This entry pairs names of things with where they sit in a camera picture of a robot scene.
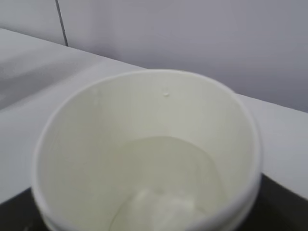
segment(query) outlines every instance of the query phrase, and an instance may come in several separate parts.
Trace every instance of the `liquid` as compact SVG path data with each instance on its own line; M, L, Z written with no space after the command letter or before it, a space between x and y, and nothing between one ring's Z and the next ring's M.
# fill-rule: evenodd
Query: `liquid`
M120 206L110 231L185 230L226 200L215 164L188 142L147 138L124 145L116 156L136 190Z
M75 217L77 227L89 231L184 231L226 202L214 162L188 142L146 138L103 156L104 166L92 169L99 178L90 183L87 212Z

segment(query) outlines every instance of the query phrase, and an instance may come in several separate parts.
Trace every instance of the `cup rim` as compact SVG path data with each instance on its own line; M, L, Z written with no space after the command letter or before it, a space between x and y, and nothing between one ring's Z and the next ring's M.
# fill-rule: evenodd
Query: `cup rim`
M250 126L250 129L251 129L251 132L252 132L253 145L254 145L253 153L252 153L253 158L252 158L252 166L250 168L247 183L222 208L218 209L212 215L193 224L191 227L188 227L188 230L212 229L212 228L215 228L223 224L226 220L232 217L235 211L239 210L243 206L243 204L246 202L246 200L250 197L252 192L255 190L256 185L259 184L260 176L261 176L261 163L262 163L262 145L261 145L259 130L258 130L257 123L254 117L252 116L250 111L246 108L246 106L242 103L242 101L239 99L239 97L233 90L231 90L229 87L225 86L224 84L214 79L211 79L209 77L203 76L201 74L196 74L193 72L170 70L170 69L146 69L146 70L125 72L119 75L105 77L98 81L94 81L78 89L77 91L75 91L75 93L71 94L68 98L66 98L57 107L57 109L51 114L51 116L47 120L47 123L45 124L39 136L37 145L34 150L33 159L32 159L32 172L31 172L32 193L34 195L35 202L38 205L42 215L48 217L50 221L54 222L57 225L57 227L62 227L68 231L80 231L76 227L74 227L74 225L70 224L68 221L62 219L60 216L56 215L54 212L51 211L50 207L48 206L48 203L46 202L44 194L42 193L40 185L39 185L39 180L38 180L39 161L38 160L39 160L40 152L42 149L43 141L46 137L46 134L49 131L49 128L51 127L53 121L55 120L59 112L62 111L62 109L66 107L76 96L83 93L87 89L93 87L94 85L100 84L102 82L112 81L113 79L116 79L116 78L126 77L126 76L140 74L140 73L144 73L144 74L148 74L148 73L188 74L191 77L200 78L203 81L208 81L214 84L216 87L222 89L225 93L227 93L239 105L240 110L246 117L248 124Z

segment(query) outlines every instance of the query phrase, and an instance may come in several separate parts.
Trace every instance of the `table surface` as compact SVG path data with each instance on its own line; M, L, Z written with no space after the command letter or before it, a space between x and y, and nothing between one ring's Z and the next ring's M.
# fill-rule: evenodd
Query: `table surface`
M50 114L84 85L141 67L0 29L0 203L30 187ZM308 199L308 114L240 96L263 140L263 173Z

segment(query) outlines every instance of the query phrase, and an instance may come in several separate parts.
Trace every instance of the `dark surface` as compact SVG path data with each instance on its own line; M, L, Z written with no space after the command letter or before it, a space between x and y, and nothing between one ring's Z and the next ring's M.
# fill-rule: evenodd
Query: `dark surface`
M47 231L31 189L0 205L0 231ZM308 231L308 201L262 176L257 201L237 231Z

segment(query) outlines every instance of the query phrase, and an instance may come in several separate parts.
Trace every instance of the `water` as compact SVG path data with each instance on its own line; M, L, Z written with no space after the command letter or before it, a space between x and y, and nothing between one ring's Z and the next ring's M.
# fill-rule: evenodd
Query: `water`
M215 164L188 142L171 137L137 140L115 157L117 169L125 174L116 181L134 185L134 190L117 210L110 231L185 230L226 200Z

